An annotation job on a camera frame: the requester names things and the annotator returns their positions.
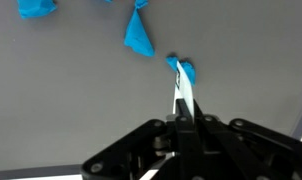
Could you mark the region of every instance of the black metal bracket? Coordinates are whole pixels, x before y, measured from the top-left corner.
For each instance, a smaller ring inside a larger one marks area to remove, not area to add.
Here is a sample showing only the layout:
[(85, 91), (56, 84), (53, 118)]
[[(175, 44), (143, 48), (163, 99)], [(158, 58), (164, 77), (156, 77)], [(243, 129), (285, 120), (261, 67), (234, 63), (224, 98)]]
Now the black metal bracket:
[[(174, 121), (150, 120), (82, 166), (85, 180), (137, 180), (164, 162), (153, 180), (302, 180), (302, 142), (235, 119), (229, 125), (183, 99)], [(167, 154), (173, 156), (165, 160)]]

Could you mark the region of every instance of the blue fabric piece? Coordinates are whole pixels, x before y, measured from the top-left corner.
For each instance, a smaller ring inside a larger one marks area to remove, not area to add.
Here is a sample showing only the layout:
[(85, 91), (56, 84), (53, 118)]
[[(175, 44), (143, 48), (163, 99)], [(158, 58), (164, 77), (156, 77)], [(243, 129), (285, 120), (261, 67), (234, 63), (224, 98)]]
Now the blue fabric piece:
[[(173, 69), (173, 71), (177, 72), (177, 70), (178, 70), (177, 62), (179, 61), (178, 57), (175, 57), (175, 56), (167, 57), (166, 61), (169, 64), (169, 66)], [(187, 74), (192, 86), (194, 86), (195, 85), (195, 70), (194, 70), (193, 66), (186, 61), (181, 62), (181, 66), (184, 69), (185, 73)]]
[(154, 56), (152, 44), (144, 30), (137, 8), (134, 9), (132, 18), (127, 27), (124, 45), (130, 46), (134, 52), (145, 56)]
[(135, 7), (140, 9), (148, 5), (148, 0), (135, 0)]
[(173, 71), (177, 72), (178, 70), (177, 62), (179, 61), (179, 59), (173, 56), (173, 57), (167, 57), (166, 61), (169, 64), (169, 66), (173, 69)]
[(18, 0), (18, 4), (23, 19), (45, 16), (57, 9), (52, 0)]
[(193, 66), (188, 62), (181, 63), (182, 68), (184, 69), (185, 73), (187, 74), (192, 86), (195, 85), (195, 70)]

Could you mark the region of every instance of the hanging blue cloth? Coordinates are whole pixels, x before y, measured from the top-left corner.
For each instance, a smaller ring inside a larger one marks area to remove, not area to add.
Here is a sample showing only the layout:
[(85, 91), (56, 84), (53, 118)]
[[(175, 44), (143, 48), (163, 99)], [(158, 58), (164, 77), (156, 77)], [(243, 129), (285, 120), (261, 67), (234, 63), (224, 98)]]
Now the hanging blue cloth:
[(151, 57), (154, 56), (155, 52), (138, 13), (138, 9), (147, 4), (147, 0), (136, 0), (135, 9), (127, 27), (124, 45), (131, 47), (136, 53)]
[(45, 16), (57, 9), (52, 0), (18, 0), (18, 4), (23, 19)]

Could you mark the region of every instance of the gray wall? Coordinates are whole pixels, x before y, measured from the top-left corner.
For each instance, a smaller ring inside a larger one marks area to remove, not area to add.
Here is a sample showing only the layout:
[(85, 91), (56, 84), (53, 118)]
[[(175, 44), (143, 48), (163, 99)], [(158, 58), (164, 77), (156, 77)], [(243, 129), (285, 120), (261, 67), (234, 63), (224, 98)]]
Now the gray wall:
[(132, 0), (59, 0), (22, 20), (0, 0), (0, 170), (80, 164), (151, 118), (171, 113), (190, 57), (195, 98), (224, 122), (290, 135), (302, 113), (302, 1), (152, 0), (142, 9), (154, 58), (123, 45)]

